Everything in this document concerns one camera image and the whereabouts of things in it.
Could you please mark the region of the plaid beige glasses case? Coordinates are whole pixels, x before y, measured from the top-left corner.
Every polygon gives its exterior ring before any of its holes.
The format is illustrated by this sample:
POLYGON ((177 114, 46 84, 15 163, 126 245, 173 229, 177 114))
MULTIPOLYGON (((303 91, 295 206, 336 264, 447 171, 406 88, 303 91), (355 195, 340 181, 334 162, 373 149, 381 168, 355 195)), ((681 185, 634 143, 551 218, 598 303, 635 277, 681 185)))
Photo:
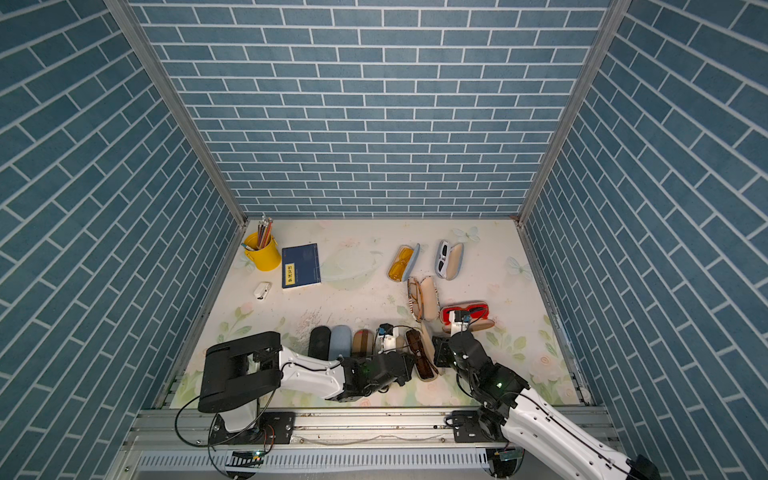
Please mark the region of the plaid beige glasses case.
POLYGON ((369 329, 360 329, 353 335, 351 356, 365 358, 374 353, 375 334, 369 329))

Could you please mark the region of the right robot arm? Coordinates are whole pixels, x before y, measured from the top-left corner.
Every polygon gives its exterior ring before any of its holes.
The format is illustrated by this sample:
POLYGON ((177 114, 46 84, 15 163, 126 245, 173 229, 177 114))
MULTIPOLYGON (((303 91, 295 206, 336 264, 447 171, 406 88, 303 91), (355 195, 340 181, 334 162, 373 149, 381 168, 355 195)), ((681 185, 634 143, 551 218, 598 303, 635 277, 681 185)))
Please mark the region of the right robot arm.
POLYGON ((599 441, 548 404, 529 383, 495 362, 470 331, 433 340, 435 362, 480 404, 479 424, 532 453, 564 479, 659 479, 647 457, 632 459, 599 441))

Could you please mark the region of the black glasses case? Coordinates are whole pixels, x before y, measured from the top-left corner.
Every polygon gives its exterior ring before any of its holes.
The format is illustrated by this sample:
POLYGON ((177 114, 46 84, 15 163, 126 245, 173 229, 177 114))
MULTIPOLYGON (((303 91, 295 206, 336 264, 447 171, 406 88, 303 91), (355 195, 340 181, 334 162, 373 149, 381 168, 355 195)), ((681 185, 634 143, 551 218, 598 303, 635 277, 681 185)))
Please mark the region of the black glasses case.
POLYGON ((308 342, 308 355, 318 360, 329 359, 331 329, 321 325, 313 328, 308 342))

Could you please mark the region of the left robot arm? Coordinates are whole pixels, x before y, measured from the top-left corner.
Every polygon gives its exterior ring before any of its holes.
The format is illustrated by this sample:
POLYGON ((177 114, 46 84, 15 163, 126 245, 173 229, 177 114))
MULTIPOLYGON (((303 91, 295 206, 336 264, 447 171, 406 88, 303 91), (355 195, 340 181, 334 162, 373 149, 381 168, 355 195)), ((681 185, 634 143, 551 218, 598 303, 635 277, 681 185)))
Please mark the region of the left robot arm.
POLYGON ((412 378, 416 358, 401 350, 336 361, 300 355, 267 331, 216 344, 206 351, 197 409, 219 414, 229 432, 246 429, 256 419, 247 407, 281 388, 332 402, 354 402, 393 383, 412 378))

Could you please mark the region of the flag pattern glasses case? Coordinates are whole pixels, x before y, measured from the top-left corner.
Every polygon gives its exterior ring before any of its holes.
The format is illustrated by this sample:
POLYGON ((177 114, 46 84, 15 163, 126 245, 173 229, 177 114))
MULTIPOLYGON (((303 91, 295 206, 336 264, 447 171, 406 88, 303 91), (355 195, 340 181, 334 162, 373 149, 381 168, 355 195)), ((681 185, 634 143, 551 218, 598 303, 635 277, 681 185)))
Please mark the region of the flag pattern glasses case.
POLYGON ((424 318, 421 322, 433 322, 440 319, 439 296, 434 279, 427 276, 418 280, 421 285, 424 318))

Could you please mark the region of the light blue denim case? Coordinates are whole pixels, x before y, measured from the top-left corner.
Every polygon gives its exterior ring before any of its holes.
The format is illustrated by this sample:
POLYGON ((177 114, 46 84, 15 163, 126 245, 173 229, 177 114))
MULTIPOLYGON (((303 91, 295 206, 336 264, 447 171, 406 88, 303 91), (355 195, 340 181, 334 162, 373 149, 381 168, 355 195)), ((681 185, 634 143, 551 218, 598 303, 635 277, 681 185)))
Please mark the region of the light blue denim case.
POLYGON ((352 331, 347 325, 336 325, 331 329, 328 357, 337 360, 349 357, 352 349, 352 331))

